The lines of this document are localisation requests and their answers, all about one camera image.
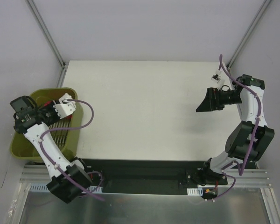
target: cable tie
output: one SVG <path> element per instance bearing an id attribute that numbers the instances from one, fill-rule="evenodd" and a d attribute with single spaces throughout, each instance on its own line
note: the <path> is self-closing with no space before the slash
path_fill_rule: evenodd
<path id="1" fill-rule="evenodd" d="M 58 167 L 60 167 L 60 165 L 56 163 L 56 164 L 54 165 L 54 169 L 57 169 Z"/>
<path id="2" fill-rule="evenodd" d="M 220 75 L 222 71 L 216 70 L 216 75 Z"/>

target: white wall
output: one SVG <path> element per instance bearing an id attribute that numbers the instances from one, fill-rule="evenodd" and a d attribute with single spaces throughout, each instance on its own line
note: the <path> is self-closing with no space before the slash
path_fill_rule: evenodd
<path id="1" fill-rule="evenodd" d="M 263 0 L 35 0 L 65 61 L 229 61 Z"/>
<path id="2" fill-rule="evenodd" d="M 24 0 L 0 0 L 0 224 L 14 195 L 23 162 L 10 158 L 13 109 L 18 96 L 57 83 L 60 67 Z"/>
<path id="3" fill-rule="evenodd" d="M 264 79 L 264 113 L 275 138 L 260 161 L 268 169 L 280 205 L 280 0 L 274 0 L 231 69 Z"/>

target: olive green basket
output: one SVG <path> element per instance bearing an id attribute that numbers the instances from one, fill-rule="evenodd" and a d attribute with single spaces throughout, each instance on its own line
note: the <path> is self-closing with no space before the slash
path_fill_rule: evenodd
<path id="1" fill-rule="evenodd" d="M 65 93 L 71 95 L 73 99 L 77 99 L 77 93 L 71 88 L 52 88 L 52 89 L 41 89 L 33 92 L 30 96 L 34 99 L 38 106 L 45 104 L 51 100 L 58 100 Z M 64 118 L 57 123 L 51 125 L 49 128 L 54 127 L 77 127 L 81 126 L 83 109 L 81 105 L 76 102 L 76 110 L 72 114 L 71 118 Z M 68 159 L 71 160 L 76 156 L 77 145 L 79 140 L 80 130 L 69 130 L 69 131 L 53 131 L 51 135 L 59 147 L 62 154 Z M 28 141 L 23 134 L 14 134 L 10 146 L 11 154 L 23 160 L 30 160 L 34 162 L 43 162 L 42 158 L 39 156 L 37 150 Z"/>

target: white tabletop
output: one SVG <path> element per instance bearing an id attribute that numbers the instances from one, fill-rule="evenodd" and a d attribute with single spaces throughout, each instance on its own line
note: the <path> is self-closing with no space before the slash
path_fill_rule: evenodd
<path id="1" fill-rule="evenodd" d="M 196 113 L 218 63 L 70 61 L 63 87 L 94 108 L 77 156 L 204 161 L 225 149 L 239 124 L 235 105 Z M 230 85 L 227 77 L 225 84 Z M 91 111 L 84 107 L 82 123 Z"/>

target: purple cable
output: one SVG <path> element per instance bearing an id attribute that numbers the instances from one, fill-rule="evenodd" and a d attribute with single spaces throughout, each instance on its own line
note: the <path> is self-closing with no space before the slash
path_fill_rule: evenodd
<path id="1" fill-rule="evenodd" d="M 101 179 L 100 182 L 99 182 L 99 184 L 98 184 L 98 186 L 96 186 L 95 189 L 93 189 L 93 190 L 91 191 L 91 193 L 93 193 L 93 192 L 95 192 L 95 191 L 102 185 L 104 178 L 103 178 L 103 175 L 102 175 L 100 172 L 98 172 L 98 171 L 88 172 L 87 174 L 88 174 L 88 175 L 89 175 L 89 174 L 98 174 L 98 175 L 100 176 L 100 179 Z"/>
<path id="2" fill-rule="evenodd" d="M 40 139 L 43 140 L 43 137 L 49 133 L 49 132 L 52 132 L 52 131 L 59 131 L 59 130 L 78 130 L 78 129 L 82 129 L 86 126 L 88 126 L 92 120 L 93 120 L 93 117 L 94 117 L 94 110 L 92 108 L 92 106 L 85 102 L 85 101 L 82 101 L 82 100 L 79 100 L 79 99 L 67 99 L 67 101 L 75 101 L 75 102 L 79 102 L 79 103 L 83 103 L 83 104 L 86 104 L 87 106 L 89 106 L 89 108 L 91 109 L 91 118 L 90 120 L 85 124 L 85 125 L 82 125 L 80 127 L 56 127 L 56 128 L 52 128 L 52 129 L 49 129 L 47 131 L 45 131 L 44 133 L 41 134 L 40 136 Z M 40 142 L 40 147 L 41 147 L 41 151 L 42 153 L 45 155 L 45 157 L 53 164 L 53 166 L 56 165 L 56 162 L 47 154 L 47 152 L 45 151 L 45 149 L 43 148 L 43 145 L 42 145 L 42 142 Z M 56 167 L 58 169 L 58 171 L 66 178 L 69 180 L 69 182 L 71 182 L 73 185 L 75 185 L 76 187 L 80 188 L 82 191 L 84 191 L 86 194 L 100 200 L 100 201 L 105 201 L 104 198 L 100 197 L 100 196 L 97 196 L 93 193 L 91 193 L 89 190 L 87 190 L 86 188 L 84 188 L 83 186 L 81 186 L 80 184 L 78 184 L 77 182 L 75 182 L 69 175 L 67 175 L 59 166 Z"/>
<path id="3" fill-rule="evenodd" d="M 226 176 L 226 177 L 232 178 L 232 179 L 233 179 L 233 183 L 232 183 L 232 185 L 230 186 L 230 188 L 227 189 L 227 191 L 225 191 L 224 193 L 218 195 L 214 200 L 217 200 L 218 198 L 223 197 L 223 196 L 226 195 L 229 191 L 231 191 L 231 189 L 234 187 L 235 182 L 236 182 L 236 179 L 235 179 L 234 176 L 230 176 L 230 175 L 228 175 L 228 174 L 226 174 L 226 173 L 222 173 L 222 174 L 223 174 L 224 176 Z"/>
<path id="4" fill-rule="evenodd" d="M 223 65 L 223 55 L 220 54 L 220 57 L 219 57 L 219 61 L 220 61 L 220 66 L 219 66 L 219 70 L 222 68 L 222 70 L 225 72 L 225 74 L 233 81 L 235 82 L 236 84 L 238 84 L 239 86 L 247 89 L 250 93 L 253 94 L 253 96 L 256 98 L 257 100 L 257 103 L 258 103 L 258 111 L 257 111 L 257 118 L 256 118 L 256 122 L 255 122 L 255 126 L 254 126 L 254 129 L 252 131 L 252 135 L 251 135 L 251 140 L 250 140 L 250 144 L 249 144 L 249 147 L 248 147 L 248 151 L 245 155 L 245 158 L 244 158 L 244 161 L 242 163 L 242 166 L 241 168 L 238 170 L 238 174 L 241 176 L 243 175 L 243 172 L 244 172 L 244 169 L 246 167 L 246 164 L 248 162 L 248 158 L 249 158 L 249 155 L 252 151 L 252 147 L 253 147 L 253 143 L 254 143 L 254 138 L 255 138 L 255 133 L 256 133 L 256 130 L 258 128 L 258 124 L 259 124 L 259 116 L 261 115 L 261 101 L 259 99 L 259 97 L 257 96 L 256 92 L 254 92 L 252 89 L 250 89 L 249 87 L 243 85 L 242 83 L 240 83 L 239 81 L 237 81 L 235 78 L 233 78 L 230 73 L 226 70 L 226 68 L 224 67 Z"/>

